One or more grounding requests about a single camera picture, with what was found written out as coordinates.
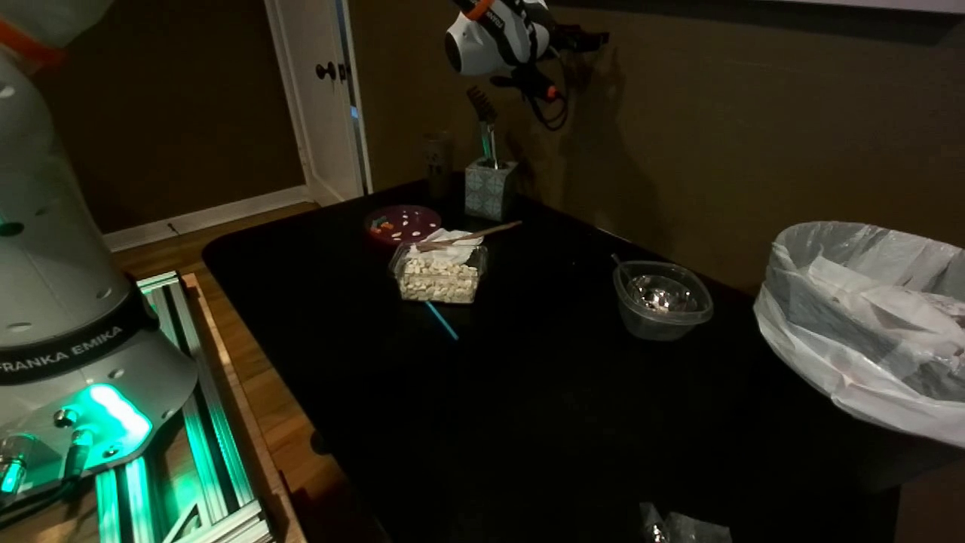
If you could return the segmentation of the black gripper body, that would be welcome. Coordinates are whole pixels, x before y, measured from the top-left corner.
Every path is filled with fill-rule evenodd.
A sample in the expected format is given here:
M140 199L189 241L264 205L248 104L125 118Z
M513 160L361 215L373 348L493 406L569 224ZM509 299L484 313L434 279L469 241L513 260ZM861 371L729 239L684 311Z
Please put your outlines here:
M562 23L546 0L452 0L456 17L442 52L458 76L520 88L530 98L558 101L564 91L539 69L558 52L588 53L610 43L607 30Z

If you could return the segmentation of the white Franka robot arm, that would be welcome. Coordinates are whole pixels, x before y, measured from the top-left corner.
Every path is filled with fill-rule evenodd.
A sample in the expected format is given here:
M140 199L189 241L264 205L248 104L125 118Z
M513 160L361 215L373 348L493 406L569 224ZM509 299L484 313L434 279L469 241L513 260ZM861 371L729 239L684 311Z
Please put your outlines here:
M0 0L0 499L141 455L197 389L79 189L35 71L115 0Z

